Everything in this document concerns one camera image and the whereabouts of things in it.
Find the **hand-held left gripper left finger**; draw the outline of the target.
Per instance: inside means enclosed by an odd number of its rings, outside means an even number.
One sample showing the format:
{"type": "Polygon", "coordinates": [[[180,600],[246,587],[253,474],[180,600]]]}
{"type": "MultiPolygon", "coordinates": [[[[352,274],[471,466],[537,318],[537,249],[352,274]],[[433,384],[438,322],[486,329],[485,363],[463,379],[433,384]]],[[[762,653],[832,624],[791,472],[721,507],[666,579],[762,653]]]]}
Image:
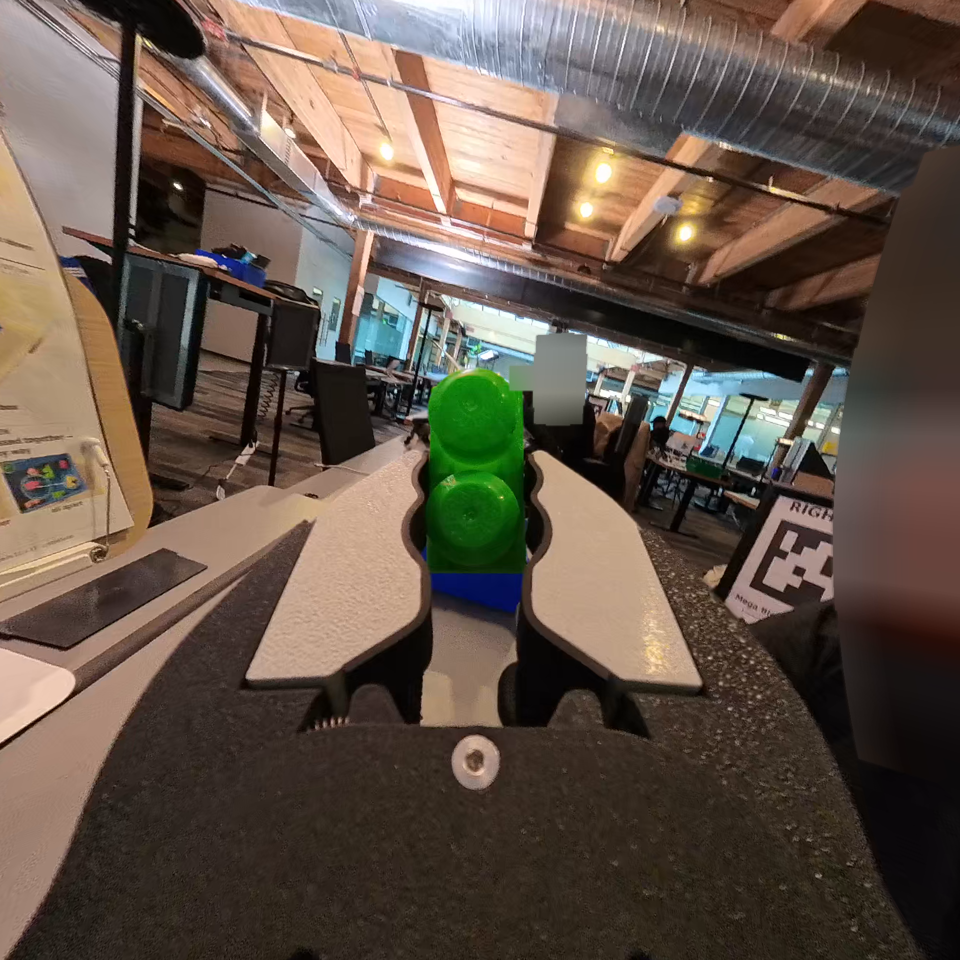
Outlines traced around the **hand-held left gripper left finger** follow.
{"type": "Polygon", "coordinates": [[[403,720],[422,719],[427,464],[426,450],[407,451],[320,510],[246,668],[249,687],[319,690],[344,716],[354,692],[379,686],[403,720]]]}

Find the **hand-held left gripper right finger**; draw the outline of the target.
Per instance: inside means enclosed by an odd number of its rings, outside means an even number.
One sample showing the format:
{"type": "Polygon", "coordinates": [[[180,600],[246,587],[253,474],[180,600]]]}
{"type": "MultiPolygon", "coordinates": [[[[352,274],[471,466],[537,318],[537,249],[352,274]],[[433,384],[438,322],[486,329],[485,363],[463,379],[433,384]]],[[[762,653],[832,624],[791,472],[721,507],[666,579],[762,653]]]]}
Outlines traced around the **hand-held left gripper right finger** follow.
{"type": "Polygon", "coordinates": [[[633,694],[696,697],[704,681],[632,517],[543,450],[532,487],[519,602],[519,723],[547,724],[586,691],[607,724],[633,724],[633,694]]]}

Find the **blue plastic bin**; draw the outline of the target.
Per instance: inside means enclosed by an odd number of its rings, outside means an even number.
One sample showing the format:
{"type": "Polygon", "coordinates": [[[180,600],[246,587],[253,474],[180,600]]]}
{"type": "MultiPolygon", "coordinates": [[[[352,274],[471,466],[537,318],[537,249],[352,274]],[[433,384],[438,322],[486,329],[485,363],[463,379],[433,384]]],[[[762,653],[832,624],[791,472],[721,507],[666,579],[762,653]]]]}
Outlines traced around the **blue plastic bin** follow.
{"type": "Polygon", "coordinates": [[[515,614],[522,602],[523,569],[473,570],[440,569],[429,558],[429,547],[422,556],[430,570],[431,591],[441,597],[453,598],[488,610],[515,614]]]}

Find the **green two-stud toy block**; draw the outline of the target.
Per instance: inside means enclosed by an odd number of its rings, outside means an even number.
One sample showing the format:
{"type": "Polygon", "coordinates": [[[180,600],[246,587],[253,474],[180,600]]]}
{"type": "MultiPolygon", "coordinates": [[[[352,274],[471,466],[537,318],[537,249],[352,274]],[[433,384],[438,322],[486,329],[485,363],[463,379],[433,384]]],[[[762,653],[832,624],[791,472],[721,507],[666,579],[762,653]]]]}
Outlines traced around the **green two-stud toy block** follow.
{"type": "Polygon", "coordinates": [[[483,368],[444,378],[428,405],[426,556],[442,573],[526,564],[522,394],[483,368]]]}

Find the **grey desk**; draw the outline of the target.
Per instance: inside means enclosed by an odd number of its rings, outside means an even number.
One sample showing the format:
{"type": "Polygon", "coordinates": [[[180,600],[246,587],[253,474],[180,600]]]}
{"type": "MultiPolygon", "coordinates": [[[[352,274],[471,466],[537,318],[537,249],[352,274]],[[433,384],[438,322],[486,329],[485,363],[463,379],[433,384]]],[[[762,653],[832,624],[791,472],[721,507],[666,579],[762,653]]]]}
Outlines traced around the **grey desk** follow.
{"type": "Polygon", "coordinates": [[[393,440],[361,455],[363,476],[314,478],[307,493],[258,486],[150,531],[107,571],[168,548],[206,569],[78,645],[87,657],[68,671],[72,693],[2,745],[2,955],[41,909],[90,803],[114,787],[131,793],[138,823],[157,820],[178,846],[265,808],[299,783],[320,811],[347,797],[341,767],[414,768],[415,749],[468,735],[498,746],[495,675],[513,651],[505,614],[446,597],[434,601],[434,654],[450,655],[448,675],[430,666],[423,732],[384,721],[304,728],[320,690],[252,688],[253,656],[299,550],[317,519],[361,529],[366,496],[347,495],[374,474],[398,471],[416,450],[393,440]],[[347,503],[336,510],[337,498],[347,503]]]}

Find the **dark metal desk plate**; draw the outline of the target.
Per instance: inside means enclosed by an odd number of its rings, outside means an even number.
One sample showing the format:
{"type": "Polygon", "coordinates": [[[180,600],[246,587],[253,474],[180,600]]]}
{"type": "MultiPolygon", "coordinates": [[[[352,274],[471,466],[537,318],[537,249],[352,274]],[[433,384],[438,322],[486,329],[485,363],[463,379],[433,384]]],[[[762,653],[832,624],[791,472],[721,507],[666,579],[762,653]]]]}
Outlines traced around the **dark metal desk plate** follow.
{"type": "Polygon", "coordinates": [[[206,570],[170,549],[153,551],[3,620],[2,640],[71,649],[206,570]]]}

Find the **tall brown-top desk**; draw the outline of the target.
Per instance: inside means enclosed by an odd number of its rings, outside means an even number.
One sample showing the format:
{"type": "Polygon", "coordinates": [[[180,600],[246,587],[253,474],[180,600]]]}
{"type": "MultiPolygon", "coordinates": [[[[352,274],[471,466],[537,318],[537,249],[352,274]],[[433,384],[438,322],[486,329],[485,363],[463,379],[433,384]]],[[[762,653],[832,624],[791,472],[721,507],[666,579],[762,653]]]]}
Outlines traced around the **tall brown-top desk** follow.
{"type": "Polygon", "coordinates": [[[254,455],[258,448],[259,425],[270,408],[270,401],[264,399],[262,392],[265,370],[273,369],[277,372],[278,402],[282,403],[286,392],[286,374],[294,369],[293,365],[268,363],[270,352],[274,349],[273,343],[278,328],[274,317],[278,311],[283,315],[291,314],[294,310],[318,313],[318,305],[312,300],[282,296],[276,291],[243,282],[223,270],[219,264],[203,263],[194,254],[168,255],[129,243],[125,259],[132,258],[163,263],[169,268],[184,267],[193,271],[200,276],[201,297],[205,302],[221,303],[256,315],[256,330],[253,352],[249,361],[241,434],[235,440],[235,445],[243,446],[244,456],[254,455]]]}

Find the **brown coat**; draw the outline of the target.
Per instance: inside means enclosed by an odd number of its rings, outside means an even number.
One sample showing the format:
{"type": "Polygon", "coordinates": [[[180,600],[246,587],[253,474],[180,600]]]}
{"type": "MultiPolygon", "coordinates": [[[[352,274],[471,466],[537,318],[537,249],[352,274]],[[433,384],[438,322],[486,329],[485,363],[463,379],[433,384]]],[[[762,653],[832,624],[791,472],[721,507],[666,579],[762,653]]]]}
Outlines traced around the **brown coat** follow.
{"type": "Polygon", "coordinates": [[[595,457],[588,464],[593,483],[630,514],[636,510],[651,426],[609,412],[597,415],[594,426],[595,457]]]}

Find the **white power strip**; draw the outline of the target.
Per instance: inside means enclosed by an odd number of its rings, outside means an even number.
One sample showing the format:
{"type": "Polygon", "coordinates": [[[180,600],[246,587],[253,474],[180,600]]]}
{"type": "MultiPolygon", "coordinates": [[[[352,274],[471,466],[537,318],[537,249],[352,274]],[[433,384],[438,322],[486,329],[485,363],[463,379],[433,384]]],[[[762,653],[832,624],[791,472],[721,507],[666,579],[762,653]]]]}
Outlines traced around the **white power strip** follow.
{"type": "Polygon", "coordinates": [[[237,454],[231,463],[226,474],[218,480],[218,484],[215,489],[215,499],[216,501],[223,501],[227,497],[227,486],[230,483],[233,475],[242,468],[245,468],[249,461],[258,451],[258,438],[252,438],[248,443],[246,443],[242,450],[237,454]]]}

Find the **black office chair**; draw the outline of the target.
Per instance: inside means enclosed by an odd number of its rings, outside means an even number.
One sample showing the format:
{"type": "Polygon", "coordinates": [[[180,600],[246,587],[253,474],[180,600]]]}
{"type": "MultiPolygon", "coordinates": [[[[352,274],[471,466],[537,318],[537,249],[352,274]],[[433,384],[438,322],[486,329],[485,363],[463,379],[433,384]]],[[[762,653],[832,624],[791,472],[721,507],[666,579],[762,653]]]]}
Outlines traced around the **black office chair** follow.
{"type": "Polygon", "coordinates": [[[377,442],[364,367],[314,358],[308,377],[320,463],[340,466],[372,450],[377,442]]]}

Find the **framed marker sign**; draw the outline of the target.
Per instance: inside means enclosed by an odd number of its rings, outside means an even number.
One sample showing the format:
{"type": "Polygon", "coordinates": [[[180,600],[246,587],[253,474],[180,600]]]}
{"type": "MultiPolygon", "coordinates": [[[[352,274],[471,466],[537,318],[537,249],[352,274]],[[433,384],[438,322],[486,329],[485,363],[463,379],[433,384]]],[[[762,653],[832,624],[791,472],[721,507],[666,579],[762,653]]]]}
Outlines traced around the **framed marker sign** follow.
{"type": "Polygon", "coordinates": [[[724,601],[755,623],[834,600],[833,502],[770,488],[728,562],[739,572],[724,601]]]}

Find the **black floor lamp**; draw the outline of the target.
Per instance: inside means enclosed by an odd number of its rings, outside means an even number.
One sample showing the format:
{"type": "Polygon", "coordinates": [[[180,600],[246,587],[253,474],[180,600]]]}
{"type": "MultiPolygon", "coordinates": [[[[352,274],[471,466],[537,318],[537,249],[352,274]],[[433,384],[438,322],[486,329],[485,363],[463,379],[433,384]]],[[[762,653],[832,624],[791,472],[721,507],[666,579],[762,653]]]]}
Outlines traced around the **black floor lamp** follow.
{"type": "Polygon", "coordinates": [[[727,400],[729,416],[714,432],[716,445],[724,454],[724,469],[760,475],[769,468],[777,442],[789,424],[781,417],[780,405],[755,393],[741,393],[727,400]]]}

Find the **black hanging box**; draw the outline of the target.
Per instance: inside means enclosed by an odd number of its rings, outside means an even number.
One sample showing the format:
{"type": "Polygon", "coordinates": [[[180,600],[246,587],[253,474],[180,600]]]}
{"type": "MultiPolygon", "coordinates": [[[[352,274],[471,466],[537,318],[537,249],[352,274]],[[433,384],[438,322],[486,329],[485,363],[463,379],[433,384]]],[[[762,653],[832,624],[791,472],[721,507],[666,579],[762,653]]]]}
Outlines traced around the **black hanging box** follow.
{"type": "Polygon", "coordinates": [[[266,354],[268,369],[308,371],[316,354],[320,314],[320,307],[314,301],[273,303],[266,354]]]}

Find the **dark display on stand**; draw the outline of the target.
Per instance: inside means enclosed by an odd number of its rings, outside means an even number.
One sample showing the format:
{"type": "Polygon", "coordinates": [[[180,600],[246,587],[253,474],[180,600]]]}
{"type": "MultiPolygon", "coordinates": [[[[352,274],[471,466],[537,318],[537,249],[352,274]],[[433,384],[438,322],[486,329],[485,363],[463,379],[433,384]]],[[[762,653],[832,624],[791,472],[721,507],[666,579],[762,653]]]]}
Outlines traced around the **dark display on stand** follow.
{"type": "Polygon", "coordinates": [[[174,411],[192,405],[208,294],[197,266],[126,255],[118,346],[134,396],[174,411]]]}

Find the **white stand base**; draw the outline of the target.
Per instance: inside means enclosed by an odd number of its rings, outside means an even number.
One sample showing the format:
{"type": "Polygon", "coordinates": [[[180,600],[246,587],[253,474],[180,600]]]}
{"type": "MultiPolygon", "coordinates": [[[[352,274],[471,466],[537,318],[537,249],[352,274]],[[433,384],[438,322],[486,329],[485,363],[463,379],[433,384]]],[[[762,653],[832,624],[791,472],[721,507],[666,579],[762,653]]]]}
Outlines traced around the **white stand base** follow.
{"type": "Polygon", "coordinates": [[[1,744],[5,745],[66,702],[75,675],[25,654],[1,650],[1,744]]]}

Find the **blue storage bin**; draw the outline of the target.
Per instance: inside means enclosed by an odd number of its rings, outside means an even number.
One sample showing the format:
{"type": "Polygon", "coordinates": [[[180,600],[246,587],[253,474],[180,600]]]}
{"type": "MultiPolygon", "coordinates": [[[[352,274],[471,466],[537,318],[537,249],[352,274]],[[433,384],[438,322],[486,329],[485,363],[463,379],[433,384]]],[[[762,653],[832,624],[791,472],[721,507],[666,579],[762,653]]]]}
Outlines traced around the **blue storage bin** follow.
{"type": "Polygon", "coordinates": [[[267,266],[270,259],[254,254],[239,246],[223,247],[219,250],[197,248],[194,254],[212,260],[218,268],[229,274],[235,281],[257,288],[264,288],[267,281],[267,266]]]}

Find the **printed instruction sheet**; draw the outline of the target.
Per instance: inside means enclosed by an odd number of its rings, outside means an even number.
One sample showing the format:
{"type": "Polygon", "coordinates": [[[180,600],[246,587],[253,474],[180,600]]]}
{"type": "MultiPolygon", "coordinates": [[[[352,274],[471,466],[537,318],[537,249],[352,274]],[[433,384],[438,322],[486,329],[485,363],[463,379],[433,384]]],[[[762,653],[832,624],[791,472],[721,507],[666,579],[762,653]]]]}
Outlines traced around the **printed instruction sheet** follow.
{"type": "Polygon", "coordinates": [[[2,591],[133,525],[67,276],[2,135],[2,591]]]}

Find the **silver air duct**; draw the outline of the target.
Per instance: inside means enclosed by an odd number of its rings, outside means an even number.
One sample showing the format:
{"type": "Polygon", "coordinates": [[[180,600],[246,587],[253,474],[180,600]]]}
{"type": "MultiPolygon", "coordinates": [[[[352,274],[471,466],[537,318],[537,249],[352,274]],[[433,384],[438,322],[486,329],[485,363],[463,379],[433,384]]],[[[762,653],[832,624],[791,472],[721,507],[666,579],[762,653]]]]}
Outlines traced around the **silver air duct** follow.
{"type": "Polygon", "coordinates": [[[959,144],[957,93],[674,2],[245,6],[889,194],[927,154],[959,144]]]}

